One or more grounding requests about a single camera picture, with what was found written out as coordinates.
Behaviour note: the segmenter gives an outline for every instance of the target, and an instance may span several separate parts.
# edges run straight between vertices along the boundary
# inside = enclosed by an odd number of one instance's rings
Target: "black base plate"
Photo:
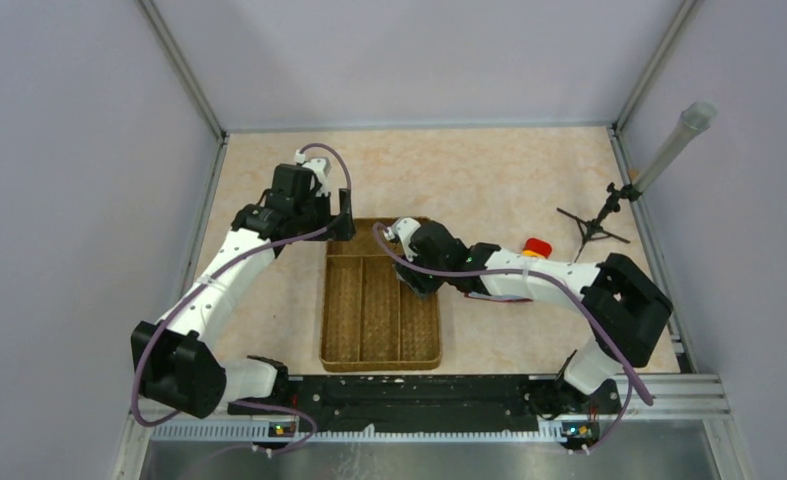
[[[538,429],[531,405],[552,395],[554,385],[554,378],[529,375],[307,375],[289,377],[287,391],[270,398],[286,398],[284,406],[313,417],[321,432],[360,432],[370,424],[390,433],[523,432]],[[616,383],[608,380],[590,396],[599,414],[619,411],[612,393]],[[564,413],[582,409],[587,405]],[[262,412],[230,404],[228,413]],[[303,421],[302,430],[308,427]]]

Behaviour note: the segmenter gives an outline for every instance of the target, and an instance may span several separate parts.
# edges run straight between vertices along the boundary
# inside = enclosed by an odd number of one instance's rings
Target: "white wall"
[[[0,0],[0,479],[109,475],[215,152],[133,1]]]
[[[223,127],[610,123],[677,0],[158,0]]]
[[[629,126],[634,161],[699,98],[719,116],[646,201],[699,367],[760,478],[787,478],[787,1],[705,2]]]

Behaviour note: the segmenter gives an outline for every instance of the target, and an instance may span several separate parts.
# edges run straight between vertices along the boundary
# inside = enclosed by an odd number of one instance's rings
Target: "black tripod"
[[[684,147],[699,136],[700,133],[708,130],[715,115],[717,115],[717,107],[705,101],[694,102],[687,110],[682,112],[676,128],[664,140],[652,163],[637,176],[633,183],[626,184],[619,190],[616,189],[613,183],[608,185],[608,193],[610,195],[605,200],[605,205],[599,210],[599,215],[593,220],[582,220],[564,209],[558,209],[562,214],[575,220],[576,225],[579,227],[581,248],[579,248],[579,253],[576,255],[576,260],[581,256],[581,251],[584,250],[585,245],[589,242],[614,238],[623,243],[629,243],[625,238],[602,228],[602,222],[605,220],[605,217],[613,212],[620,211],[620,200],[627,198],[630,202],[634,202],[640,198],[643,192],[649,188],[649,185],[658,178],[658,175],[661,175],[661,172],[670,165],[670,162],[681,153]]]
[[[581,256],[582,250],[584,250],[584,247],[588,244],[588,242],[613,238],[623,243],[631,243],[627,239],[602,228],[602,222],[611,213],[620,211],[620,200],[628,198],[630,202],[633,202],[640,197],[640,192],[635,190],[630,183],[617,190],[614,186],[614,183],[611,182],[611,184],[608,185],[608,193],[610,193],[610,195],[608,195],[608,199],[605,200],[605,205],[602,206],[602,209],[599,210],[599,215],[597,215],[593,220],[582,220],[578,216],[573,215],[563,208],[558,208],[558,212],[576,221],[576,226],[579,227],[579,233],[581,233],[581,247],[579,248],[578,254],[576,254],[576,259],[573,261],[578,260],[578,258]]]

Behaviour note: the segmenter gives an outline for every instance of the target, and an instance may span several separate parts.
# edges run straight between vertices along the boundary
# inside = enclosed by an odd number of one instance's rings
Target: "beige table surface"
[[[467,245],[520,250],[534,236],[552,244],[553,260],[572,260],[580,244],[575,223],[555,207],[592,217],[607,184],[619,181],[607,132],[599,127],[231,135],[199,273],[235,213],[270,186],[275,165],[291,163],[294,151],[310,142],[331,145],[348,163],[355,217],[427,216]],[[342,174],[333,171],[332,187],[342,186]],[[594,242],[579,261],[619,252],[648,272],[630,210],[611,215],[606,225],[632,243]],[[323,287],[324,245],[286,247],[239,302],[217,357],[262,355],[292,373],[325,373],[319,361]],[[434,373],[554,373],[592,336],[580,314],[551,305],[470,300],[449,286],[439,301],[443,358]],[[666,331],[643,370],[678,371]]]

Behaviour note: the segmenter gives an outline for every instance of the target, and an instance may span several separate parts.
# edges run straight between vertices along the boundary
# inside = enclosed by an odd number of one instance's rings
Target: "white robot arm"
[[[590,311],[633,367],[644,367],[649,362],[673,310],[670,300],[623,255],[612,253],[596,264],[566,263],[524,256],[493,244],[477,243],[467,248],[442,224],[420,225],[407,217],[383,233],[387,240],[401,242],[404,258],[418,267],[440,272],[515,271],[452,277],[428,275],[397,264],[400,280],[418,295],[432,293],[445,282],[464,293],[529,298],[577,311],[567,292],[530,273],[558,279]],[[558,382],[565,382],[584,395],[591,395],[605,380],[623,370],[601,336],[594,333],[558,376]]]
[[[204,418],[223,397],[270,394],[276,378],[272,363],[249,359],[226,374],[212,351],[240,297],[283,248],[261,247],[299,235],[311,234],[308,240],[315,241],[346,241],[355,235],[349,189],[340,190],[340,213],[331,214],[330,171],[327,158],[306,159],[301,152],[295,164],[278,165],[272,187],[261,197],[263,205],[250,204],[237,213],[216,257],[182,298],[186,303],[160,317],[170,318],[177,310],[159,338],[153,340],[158,325],[140,322],[134,329],[135,368],[154,341],[139,378],[140,395]],[[323,227],[328,230],[313,236]],[[238,257],[254,249],[259,251]]]

